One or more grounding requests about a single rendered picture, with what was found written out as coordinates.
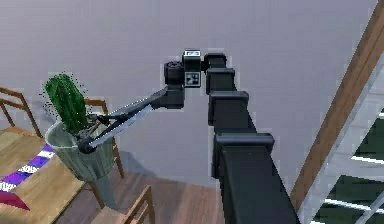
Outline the green cactus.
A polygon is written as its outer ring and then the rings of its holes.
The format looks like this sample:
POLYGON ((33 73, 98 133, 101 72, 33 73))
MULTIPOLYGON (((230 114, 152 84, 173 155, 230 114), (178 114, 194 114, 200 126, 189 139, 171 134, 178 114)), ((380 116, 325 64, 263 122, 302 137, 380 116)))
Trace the green cactus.
POLYGON ((45 83, 45 92, 58 114, 58 120, 45 134, 46 143, 80 181, 91 182, 106 176, 114 164, 111 139, 92 153, 79 150, 79 141, 96 138, 107 127, 89 118, 83 94, 65 73, 56 74, 45 83))

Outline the wooden dining table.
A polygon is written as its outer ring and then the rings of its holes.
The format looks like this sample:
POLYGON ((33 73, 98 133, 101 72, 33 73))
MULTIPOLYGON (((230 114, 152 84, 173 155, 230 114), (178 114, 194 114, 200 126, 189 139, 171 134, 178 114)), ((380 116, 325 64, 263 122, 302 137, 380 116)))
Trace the wooden dining table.
MULTIPOLYGON (((44 145, 43 138, 0 131, 0 181, 37 156, 44 145)), ((29 210, 0 203, 0 224, 52 224, 84 185, 54 155, 46 165, 11 190, 29 210)))

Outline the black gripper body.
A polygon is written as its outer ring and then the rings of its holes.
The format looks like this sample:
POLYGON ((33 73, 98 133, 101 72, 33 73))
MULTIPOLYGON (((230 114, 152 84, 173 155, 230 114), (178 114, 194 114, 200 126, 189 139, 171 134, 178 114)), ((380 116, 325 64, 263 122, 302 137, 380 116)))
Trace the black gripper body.
POLYGON ((166 86, 153 94, 151 102, 153 109, 181 109, 184 107, 184 66, 181 61, 170 61, 164 64, 164 79, 166 86))

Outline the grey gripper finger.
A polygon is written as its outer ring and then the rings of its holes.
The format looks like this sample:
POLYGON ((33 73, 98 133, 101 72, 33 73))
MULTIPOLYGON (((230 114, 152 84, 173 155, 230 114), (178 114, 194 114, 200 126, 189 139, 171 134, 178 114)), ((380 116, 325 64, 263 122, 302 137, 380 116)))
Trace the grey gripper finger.
POLYGON ((96 120, 101 123, 109 123, 111 120, 124 122, 132 118, 135 114, 149 106, 152 109, 161 107, 161 100, 167 95, 168 88, 165 87, 151 96, 128 104, 120 109, 117 109, 107 115, 97 115, 96 120))
POLYGON ((151 110, 152 108, 147 106, 142 111, 135 114, 132 118, 124 122, 111 120, 109 123, 101 123, 96 120, 97 115, 89 115, 89 118, 94 121, 95 124, 92 125, 87 131, 78 134, 77 146, 79 151, 84 154, 93 153, 100 144, 116 136, 125 128, 135 123, 138 119, 145 116, 151 110))

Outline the purple white striped table runner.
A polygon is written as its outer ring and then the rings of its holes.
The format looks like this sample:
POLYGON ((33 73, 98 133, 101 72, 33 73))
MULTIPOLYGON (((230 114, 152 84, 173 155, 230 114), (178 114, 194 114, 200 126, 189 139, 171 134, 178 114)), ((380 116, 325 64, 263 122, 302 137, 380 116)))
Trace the purple white striped table runner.
POLYGON ((0 203, 29 211, 26 203, 12 190, 44 167, 55 155, 54 150, 45 144, 41 151, 27 164, 0 179, 0 203))

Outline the wooden chair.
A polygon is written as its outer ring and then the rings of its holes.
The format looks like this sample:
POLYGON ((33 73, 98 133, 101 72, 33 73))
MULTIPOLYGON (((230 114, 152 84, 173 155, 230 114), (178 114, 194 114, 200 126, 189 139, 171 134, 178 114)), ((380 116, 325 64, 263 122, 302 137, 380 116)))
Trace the wooden chair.
POLYGON ((33 114, 30 110, 28 103, 26 102, 24 95, 21 92, 17 92, 17 91, 14 91, 14 90, 11 90, 8 88, 4 88, 4 87, 0 87, 0 93, 18 98, 20 100, 20 102, 13 102, 13 101, 10 101, 10 100, 5 99, 3 97, 0 97, 0 109, 4 113, 8 123, 10 124, 9 127, 5 128, 5 131, 42 138, 42 133, 41 133, 41 131, 40 131, 40 129, 36 123, 36 120, 33 117, 33 114), (10 106, 10 107, 24 111, 27 114, 34 131, 28 131, 26 129, 18 127, 14 123, 14 121, 13 121, 11 115, 9 114, 6 106, 10 106))
MULTIPOLYGON (((102 108, 102 111, 105 114, 108 113, 106 102, 103 99, 85 98, 84 101, 85 101, 86 105, 88 105, 88 106, 99 106, 99 107, 102 108)), ((122 162, 121 162, 118 146, 116 144, 115 139, 113 139, 113 154, 114 154, 114 162, 117 165, 120 177, 122 179, 124 179, 125 178, 125 174, 124 174, 124 170, 123 170, 123 166, 122 166, 122 162)))
POLYGON ((91 224, 156 224, 152 187, 143 189, 126 214, 105 206, 91 224))

